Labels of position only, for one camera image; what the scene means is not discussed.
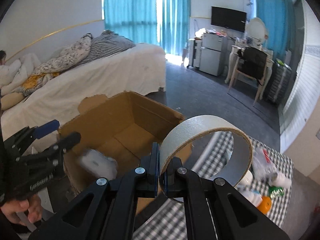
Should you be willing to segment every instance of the orange fruit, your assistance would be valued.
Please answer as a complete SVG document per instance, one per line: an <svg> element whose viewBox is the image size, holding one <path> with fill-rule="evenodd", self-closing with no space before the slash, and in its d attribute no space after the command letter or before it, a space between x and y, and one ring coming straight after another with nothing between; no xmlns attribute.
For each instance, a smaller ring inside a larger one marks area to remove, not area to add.
<svg viewBox="0 0 320 240"><path fill-rule="evenodd" d="M261 204L257 207L257 209L262 212L262 214L267 214L272 205L272 201L270 197L263 196Z"/></svg>

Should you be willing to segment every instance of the teal curtain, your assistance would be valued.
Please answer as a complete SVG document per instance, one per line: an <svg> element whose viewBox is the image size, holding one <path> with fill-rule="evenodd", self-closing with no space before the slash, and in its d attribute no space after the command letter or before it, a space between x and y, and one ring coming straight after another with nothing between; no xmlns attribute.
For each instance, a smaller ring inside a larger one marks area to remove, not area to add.
<svg viewBox="0 0 320 240"><path fill-rule="evenodd" d="M160 46L166 53L182 55L188 42L190 0L163 0Z"/></svg>
<svg viewBox="0 0 320 240"><path fill-rule="evenodd" d="M105 29L135 43L157 44L156 0L104 0Z"/></svg>
<svg viewBox="0 0 320 240"><path fill-rule="evenodd" d="M267 47L283 60L285 51L294 48L295 19L292 0L256 0L257 17L269 32Z"/></svg>

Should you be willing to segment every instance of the black flat screen tv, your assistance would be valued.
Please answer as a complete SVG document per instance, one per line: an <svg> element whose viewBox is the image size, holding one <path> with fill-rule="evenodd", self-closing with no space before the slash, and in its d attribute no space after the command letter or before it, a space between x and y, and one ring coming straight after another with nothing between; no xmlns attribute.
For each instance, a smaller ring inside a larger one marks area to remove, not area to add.
<svg viewBox="0 0 320 240"><path fill-rule="evenodd" d="M222 7L211 7L211 9L211 25L244 33L247 13Z"/></svg>

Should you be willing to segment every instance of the green package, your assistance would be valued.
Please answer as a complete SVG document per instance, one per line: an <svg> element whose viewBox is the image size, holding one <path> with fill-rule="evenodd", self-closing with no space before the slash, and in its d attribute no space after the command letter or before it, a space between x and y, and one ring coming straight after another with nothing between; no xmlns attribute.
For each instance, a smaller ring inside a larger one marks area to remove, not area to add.
<svg viewBox="0 0 320 240"><path fill-rule="evenodd" d="M281 187L269 187L269 196L271 199L276 197L282 197L284 195L284 190Z"/></svg>

